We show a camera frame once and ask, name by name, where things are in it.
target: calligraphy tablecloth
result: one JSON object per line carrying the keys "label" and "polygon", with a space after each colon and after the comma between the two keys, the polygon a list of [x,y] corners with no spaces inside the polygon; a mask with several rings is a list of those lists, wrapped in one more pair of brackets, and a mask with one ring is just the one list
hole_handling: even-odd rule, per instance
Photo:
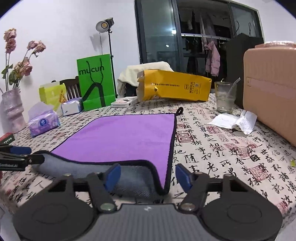
{"label": "calligraphy tablecloth", "polygon": [[[107,115],[184,113],[177,117],[177,132],[173,155],[170,193],[155,203],[180,203],[185,197],[175,177],[175,165],[182,163],[192,172],[205,172],[211,177],[222,178],[230,173],[247,183],[263,197],[275,204],[284,217],[282,229],[296,215],[296,173],[290,161],[296,157],[296,149],[285,139],[260,122],[254,131],[245,136],[239,129],[222,129],[207,125],[219,113],[216,111],[215,95],[207,102],[152,100],[141,102],[128,109],[105,107],[61,118],[61,126],[32,138],[28,128],[15,135],[12,145],[29,146],[32,151],[51,151],[66,138],[83,128],[90,121]],[[240,115],[235,108],[234,114]],[[5,172],[0,188],[0,199],[13,213],[30,197],[49,185],[54,178],[36,173],[30,167],[25,172]],[[90,203],[87,193],[77,197]],[[143,203],[146,200],[118,197],[116,204]],[[207,203],[218,198],[211,193]]]}

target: blue logo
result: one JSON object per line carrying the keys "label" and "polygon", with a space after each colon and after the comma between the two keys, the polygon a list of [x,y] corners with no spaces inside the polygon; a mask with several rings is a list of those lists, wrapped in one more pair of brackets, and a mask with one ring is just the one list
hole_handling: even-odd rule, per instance
{"label": "blue logo", "polygon": [[40,126],[44,126],[46,124],[46,119],[41,119],[40,120]]}

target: white blanket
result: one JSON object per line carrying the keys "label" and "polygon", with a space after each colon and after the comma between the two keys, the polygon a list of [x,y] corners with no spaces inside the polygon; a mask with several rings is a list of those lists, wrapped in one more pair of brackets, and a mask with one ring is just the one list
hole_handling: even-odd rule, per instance
{"label": "white blanket", "polygon": [[139,83],[137,82],[137,75],[139,72],[142,72],[147,69],[160,69],[166,71],[172,71],[172,68],[167,62],[155,62],[155,63],[147,63],[147,64],[138,64],[138,65],[130,65],[124,71],[121,72],[118,78],[118,94],[120,97],[124,97],[126,93],[126,83],[129,83],[132,86],[138,87]]}

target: pink jacket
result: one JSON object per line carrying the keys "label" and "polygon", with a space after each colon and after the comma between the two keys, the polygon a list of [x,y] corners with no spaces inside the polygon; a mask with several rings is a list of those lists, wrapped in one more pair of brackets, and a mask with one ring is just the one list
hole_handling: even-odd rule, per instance
{"label": "pink jacket", "polygon": [[207,56],[205,70],[213,76],[218,76],[220,69],[220,54],[213,41],[211,41],[207,47],[209,49],[209,54]]}

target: chair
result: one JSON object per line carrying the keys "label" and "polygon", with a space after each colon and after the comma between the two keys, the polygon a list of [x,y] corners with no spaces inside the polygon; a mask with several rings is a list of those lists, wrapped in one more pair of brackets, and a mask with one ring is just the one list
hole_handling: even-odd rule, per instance
{"label": "chair", "polygon": [[61,80],[60,84],[65,84],[67,90],[68,100],[82,97],[80,86],[79,86],[79,77],[76,76],[75,79],[66,79]]}

